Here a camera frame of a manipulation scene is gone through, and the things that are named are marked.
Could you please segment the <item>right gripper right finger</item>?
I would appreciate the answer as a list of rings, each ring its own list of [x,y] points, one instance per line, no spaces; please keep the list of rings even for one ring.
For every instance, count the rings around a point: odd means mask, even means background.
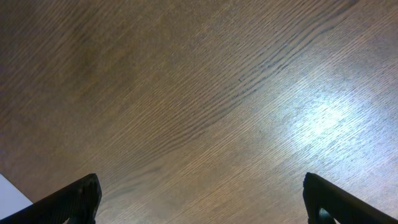
[[[309,224],[397,224],[395,218],[313,173],[308,172],[305,175],[303,199]]]

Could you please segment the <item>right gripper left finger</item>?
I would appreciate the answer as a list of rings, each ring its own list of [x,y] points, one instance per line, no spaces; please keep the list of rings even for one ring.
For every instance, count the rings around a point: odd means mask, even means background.
[[[96,174],[88,174],[36,203],[9,215],[1,224],[95,224],[102,191]]]

